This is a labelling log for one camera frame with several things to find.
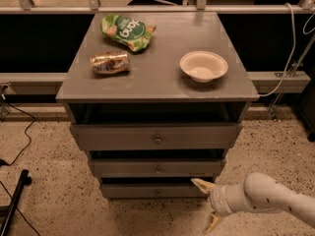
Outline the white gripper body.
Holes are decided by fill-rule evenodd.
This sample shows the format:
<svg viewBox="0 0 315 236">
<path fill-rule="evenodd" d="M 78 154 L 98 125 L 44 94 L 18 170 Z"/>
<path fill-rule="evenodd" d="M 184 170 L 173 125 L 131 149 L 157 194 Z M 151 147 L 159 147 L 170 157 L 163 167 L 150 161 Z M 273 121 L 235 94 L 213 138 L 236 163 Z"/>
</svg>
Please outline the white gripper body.
<svg viewBox="0 0 315 236">
<path fill-rule="evenodd" d="M 221 216 L 244 211 L 244 190 L 241 184 L 216 185 L 210 193 L 212 208 Z"/>
</svg>

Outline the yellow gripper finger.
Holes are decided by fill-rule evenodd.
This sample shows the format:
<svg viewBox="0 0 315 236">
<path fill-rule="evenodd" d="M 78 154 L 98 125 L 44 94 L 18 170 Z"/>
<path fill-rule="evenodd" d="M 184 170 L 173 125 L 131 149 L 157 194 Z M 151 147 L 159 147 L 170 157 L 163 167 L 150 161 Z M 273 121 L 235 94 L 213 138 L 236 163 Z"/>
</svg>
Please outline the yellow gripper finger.
<svg viewBox="0 0 315 236">
<path fill-rule="evenodd" d="M 222 222 L 223 217 L 219 215 L 216 211 L 211 211 L 204 228 L 205 233 L 211 233 L 216 229 L 216 227 Z"/>
<path fill-rule="evenodd" d="M 216 186 L 214 183 L 205 181 L 200 178 L 192 178 L 191 181 L 204 194 L 209 194 Z"/>
</svg>

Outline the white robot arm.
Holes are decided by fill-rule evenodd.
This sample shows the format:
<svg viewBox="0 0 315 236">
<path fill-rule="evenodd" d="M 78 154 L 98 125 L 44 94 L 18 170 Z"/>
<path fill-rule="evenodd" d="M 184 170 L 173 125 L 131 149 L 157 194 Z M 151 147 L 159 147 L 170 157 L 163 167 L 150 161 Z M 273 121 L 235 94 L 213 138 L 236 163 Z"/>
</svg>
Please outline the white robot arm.
<svg viewBox="0 0 315 236">
<path fill-rule="evenodd" d="M 288 212 L 311 227 L 315 227 L 315 199 L 297 194 L 269 175 L 255 172 L 242 183 L 216 185 L 192 178 L 192 183 L 208 196 L 212 211 L 205 226 L 210 233 L 231 214 L 238 212 Z"/>
</svg>

